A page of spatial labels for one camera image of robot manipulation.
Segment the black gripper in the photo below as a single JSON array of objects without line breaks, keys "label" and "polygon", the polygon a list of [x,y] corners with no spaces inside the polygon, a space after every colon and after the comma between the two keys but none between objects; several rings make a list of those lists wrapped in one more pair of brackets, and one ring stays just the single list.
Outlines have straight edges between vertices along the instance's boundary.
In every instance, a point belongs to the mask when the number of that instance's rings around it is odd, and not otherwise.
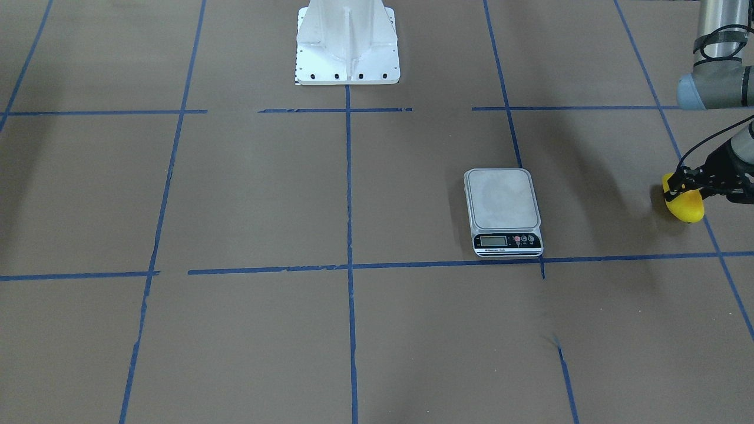
[{"label": "black gripper", "polygon": [[699,169],[701,189],[682,167],[662,177],[663,200],[666,203],[699,203],[713,196],[725,196],[736,204],[753,204],[752,159],[742,159],[727,141],[706,158]]}]

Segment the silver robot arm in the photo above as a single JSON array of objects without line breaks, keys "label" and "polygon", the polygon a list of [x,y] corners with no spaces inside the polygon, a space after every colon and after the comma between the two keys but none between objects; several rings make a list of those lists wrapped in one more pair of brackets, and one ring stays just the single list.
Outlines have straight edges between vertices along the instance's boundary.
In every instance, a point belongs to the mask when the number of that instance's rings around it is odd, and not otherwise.
[{"label": "silver robot arm", "polygon": [[[694,64],[679,78],[677,105],[682,110],[752,108],[752,66],[742,54],[752,41],[751,1],[700,3]],[[705,163],[692,169],[679,162],[663,196],[667,202],[697,191],[700,198],[723,195],[728,201],[752,204],[752,120],[714,150]]]}]

